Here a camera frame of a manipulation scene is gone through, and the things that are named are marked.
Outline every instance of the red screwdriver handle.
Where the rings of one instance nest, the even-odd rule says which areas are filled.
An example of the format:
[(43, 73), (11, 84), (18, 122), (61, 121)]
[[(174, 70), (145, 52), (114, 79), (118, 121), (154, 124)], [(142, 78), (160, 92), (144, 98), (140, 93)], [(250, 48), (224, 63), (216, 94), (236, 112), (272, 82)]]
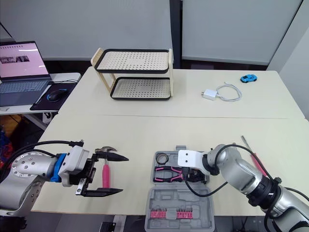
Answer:
[(263, 174), (263, 176), (267, 176), (267, 174), (264, 172), (264, 170), (262, 169), (261, 165), (258, 163), (258, 161), (254, 158), (253, 155), (251, 155), (251, 159), (255, 165), (255, 167)]

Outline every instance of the screwdriver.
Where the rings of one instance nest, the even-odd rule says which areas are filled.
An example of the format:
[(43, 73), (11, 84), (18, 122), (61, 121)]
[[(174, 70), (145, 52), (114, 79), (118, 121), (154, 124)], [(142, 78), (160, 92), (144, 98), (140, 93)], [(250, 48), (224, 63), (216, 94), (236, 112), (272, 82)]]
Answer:
[(103, 166), (103, 170), (102, 170), (102, 185), (103, 185), (103, 188), (109, 189), (111, 187), (110, 181), (111, 181), (110, 167), (107, 164), (107, 160), (104, 159), (104, 166)]
[[(251, 150), (249, 144), (247, 143), (247, 140), (245, 139), (245, 137), (242, 135), (241, 139), (243, 141), (243, 143), (246, 145), (246, 147)], [(253, 163), (255, 164), (256, 168), (263, 174), (263, 176), (267, 176), (267, 174), (265, 173), (265, 171), (262, 169), (261, 165), (257, 162), (257, 160), (254, 158), (254, 156), (251, 154), (251, 159), (253, 161)]]

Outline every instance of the gray tool case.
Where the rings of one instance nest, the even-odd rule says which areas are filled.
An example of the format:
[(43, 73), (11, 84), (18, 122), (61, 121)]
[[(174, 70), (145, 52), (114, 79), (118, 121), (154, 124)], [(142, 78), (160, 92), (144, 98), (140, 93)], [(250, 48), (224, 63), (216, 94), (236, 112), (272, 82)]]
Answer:
[[(198, 197), (193, 194), (185, 182), (154, 182), (154, 178), (170, 178), (177, 174), (171, 171), (155, 172), (155, 167), (173, 166), (179, 167), (177, 164), (178, 151), (186, 150), (185, 146), (177, 146), (176, 151), (158, 151), (154, 156), (152, 169), (152, 182), (155, 187), (150, 189), (145, 219), (145, 230), (147, 232), (213, 232), (215, 229), (213, 202), (211, 197)], [(165, 153), (168, 161), (160, 165), (156, 161), (159, 153)], [(190, 186), (200, 194), (210, 192), (203, 183), (189, 182)], [(165, 218), (151, 217), (151, 211), (164, 212)], [(182, 212), (192, 212), (192, 219), (177, 219), (178, 214)]]

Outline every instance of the white wall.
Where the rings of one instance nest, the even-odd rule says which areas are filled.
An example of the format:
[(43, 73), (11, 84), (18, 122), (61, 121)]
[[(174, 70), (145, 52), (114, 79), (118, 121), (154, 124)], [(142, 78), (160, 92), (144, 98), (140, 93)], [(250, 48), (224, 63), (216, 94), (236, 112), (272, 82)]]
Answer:
[(303, 1), (267, 70), (279, 73), (309, 119), (309, 0)]
[(183, 0), (183, 58), (268, 65), (301, 0)]
[(90, 59), (98, 47), (172, 48), (169, 0), (1, 0), (0, 20), (49, 59)]
[(309, 28), (279, 72), (299, 108), (309, 119)]

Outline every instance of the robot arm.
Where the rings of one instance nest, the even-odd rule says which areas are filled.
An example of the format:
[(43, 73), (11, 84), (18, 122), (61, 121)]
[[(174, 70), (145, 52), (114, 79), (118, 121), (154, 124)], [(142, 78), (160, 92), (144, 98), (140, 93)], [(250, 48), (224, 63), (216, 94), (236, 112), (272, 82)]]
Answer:
[(227, 147), (215, 159), (225, 145), (218, 145), (208, 153), (180, 150), (178, 165), (197, 168), (204, 174), (223, 178), (249, 199), (252, 206), (261, 209), (273, 219), (279, 232), (308, 232), (309, 206), (299, 200), (278, 179), (271, 180), (241, 158), (234, 147)]
[(76, 195), (105, 197), (122, 189), (97, 188), (88, 190), (96, 172), (95, 162), (99, 159), (127, 161), (111, 147), (96, 149), (88, 158), (89, 151), (75, 145), (69, 153), (56, 157), (43, 152), (27, 151), (13, 160), (10, 172), (0, 183), (0, 231), (19, 231), (25, 224), (24, 217), (31, 211), (45, 181), (61, 182), (62, 186), (77, 185)]

